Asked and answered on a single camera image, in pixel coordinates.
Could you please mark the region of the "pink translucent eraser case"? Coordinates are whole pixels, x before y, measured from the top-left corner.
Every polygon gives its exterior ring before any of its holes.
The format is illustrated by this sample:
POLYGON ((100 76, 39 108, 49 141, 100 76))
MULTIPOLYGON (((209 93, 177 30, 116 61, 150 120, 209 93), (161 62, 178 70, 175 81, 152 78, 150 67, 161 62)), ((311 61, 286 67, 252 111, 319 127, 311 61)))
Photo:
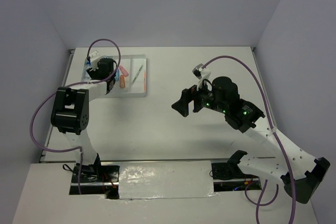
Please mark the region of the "pink translucent eraser case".
POLYGON ((119 70, 122 73, 122 75, 124 75, 125 77, 129 76, 128 71, 122 65, 119 65, 119 70))

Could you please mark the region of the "clear bottle blue cap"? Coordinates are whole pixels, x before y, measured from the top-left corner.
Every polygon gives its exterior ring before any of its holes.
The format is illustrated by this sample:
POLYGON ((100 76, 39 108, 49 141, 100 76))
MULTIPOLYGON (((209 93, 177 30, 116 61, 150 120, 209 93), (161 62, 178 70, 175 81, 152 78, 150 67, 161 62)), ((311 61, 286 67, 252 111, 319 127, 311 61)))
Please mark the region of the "clear bottle blue cap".
POLYGON ((88 74, 88 72, 87 72, 87 70, 90 69, 90 68, 91 68, 91 63, 90 63, 90 61, 86 61, 85 66, 84 66, 84 68, 83 68, 83 75, 82 75, 82 79, 83 79, 83 81, 88 81, 88 80, 90 80, 90 76, 89 76, 89 74, 88 74))

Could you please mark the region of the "orange eraser case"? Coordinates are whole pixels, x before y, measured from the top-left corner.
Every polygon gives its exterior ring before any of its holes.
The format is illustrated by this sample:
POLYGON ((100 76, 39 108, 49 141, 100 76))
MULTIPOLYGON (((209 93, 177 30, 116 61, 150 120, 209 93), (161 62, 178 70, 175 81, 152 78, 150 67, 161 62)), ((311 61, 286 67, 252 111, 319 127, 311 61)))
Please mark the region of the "orange eraser case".
POLYGON ((119 87, 120 87, 121 89, 124 89, 124 88, 125 88, 125 76, 124 76, 124 75, 121 75, 121 76, 120 76, 119 87))

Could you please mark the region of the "green pen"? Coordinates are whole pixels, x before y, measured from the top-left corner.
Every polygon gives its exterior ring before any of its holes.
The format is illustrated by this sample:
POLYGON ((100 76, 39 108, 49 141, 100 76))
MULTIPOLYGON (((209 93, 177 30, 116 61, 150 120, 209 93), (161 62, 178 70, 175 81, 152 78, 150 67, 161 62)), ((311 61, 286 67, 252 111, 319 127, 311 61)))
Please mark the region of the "green pen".
POLYGON ((132 80, 131 85, 135 84, 135 82, 136 82, 137 78, 139 77, 139 75, 140 75, 142 69, 143 69, 143 65, 141 65, 140 68, 139 68, 139 70, 136 72, 136 74, 135 74, 135 76, 134 76, 134 78, 133 78, 133 80, 132 80))

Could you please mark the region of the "orange highlighter pen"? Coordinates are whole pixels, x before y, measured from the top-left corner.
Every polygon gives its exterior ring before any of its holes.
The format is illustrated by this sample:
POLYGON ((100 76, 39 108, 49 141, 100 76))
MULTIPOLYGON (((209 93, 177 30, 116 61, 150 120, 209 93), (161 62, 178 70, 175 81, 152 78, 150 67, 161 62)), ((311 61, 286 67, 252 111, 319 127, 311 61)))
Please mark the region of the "orange highlighter pen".
POLYGON ((144 71, 144 91, 146 91, 146 70, 144 71))

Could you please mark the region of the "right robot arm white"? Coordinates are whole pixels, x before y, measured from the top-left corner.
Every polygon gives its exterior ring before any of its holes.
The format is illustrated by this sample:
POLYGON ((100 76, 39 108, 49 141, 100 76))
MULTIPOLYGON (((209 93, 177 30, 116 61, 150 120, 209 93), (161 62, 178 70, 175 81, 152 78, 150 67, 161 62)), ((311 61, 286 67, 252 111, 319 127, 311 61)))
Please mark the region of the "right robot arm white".
POLYGON ((233 177, 243 174, 257 175, 283 185, 292 196, 295 186, 296 201, 306 204, 327 173, 330 162, 305 152, 282 132, 271 129, 263 111, 253 103, 240 98, 238 86, 228 77, 217 77, 212 88, 196 85, 184 89, 172 109, 183 117, 189 115, 189 103, 193 112, 210 109, 224 115, 225 121, 235 130, 250 137, 257 144, 272 152, 275 163, 262 161, 238 150, 229 159, 228 171, 233 177))

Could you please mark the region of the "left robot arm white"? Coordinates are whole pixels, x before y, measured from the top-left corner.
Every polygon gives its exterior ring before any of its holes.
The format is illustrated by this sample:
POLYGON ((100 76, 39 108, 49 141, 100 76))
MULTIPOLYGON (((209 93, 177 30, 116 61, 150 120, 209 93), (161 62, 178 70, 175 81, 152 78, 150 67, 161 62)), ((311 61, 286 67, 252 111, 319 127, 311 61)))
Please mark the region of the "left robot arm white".
POLYGON ((51 124, 65 136, 71 147, 80 148, 76 157, 78 173, 92 182, 102 177, 103 169, 87 132, 89 103, 111 92, 119 64, 112 58, 99 58, 87 69, 90 82, 60 87, 56 91, 51 124))

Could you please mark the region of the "white divided organizer tray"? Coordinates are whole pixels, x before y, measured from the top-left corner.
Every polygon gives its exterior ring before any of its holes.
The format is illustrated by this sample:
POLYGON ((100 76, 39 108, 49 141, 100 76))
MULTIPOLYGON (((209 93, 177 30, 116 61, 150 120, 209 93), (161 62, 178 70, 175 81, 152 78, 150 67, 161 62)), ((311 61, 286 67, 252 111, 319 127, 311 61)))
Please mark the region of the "white divided organizer tray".
POLYGON ((116 72, 116 83, 112 91, 103 96, 102 98, 141 98, 146 96, 146 91, 144 91, 144 71, 146 70, 146 55, 123 55, 121 56, 121 63, 129 73, 128 77, 125 77, 125 88, 121 89, 119 87, 119 80, 116 72), (137 78, 135 84, 131 85, 132 80, 139 70, 140 66, 143 65, 143 69, 137 78))

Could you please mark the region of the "silver foil covered panel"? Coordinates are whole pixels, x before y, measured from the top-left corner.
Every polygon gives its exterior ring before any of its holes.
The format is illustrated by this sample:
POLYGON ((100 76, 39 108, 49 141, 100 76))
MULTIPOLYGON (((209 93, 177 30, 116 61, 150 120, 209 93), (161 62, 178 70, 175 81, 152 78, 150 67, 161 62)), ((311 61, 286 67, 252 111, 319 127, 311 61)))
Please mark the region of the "silver foil covered panel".
POLYGON ((123 162, 119 198, 206 198, 215 195, 210 161, 123 162))

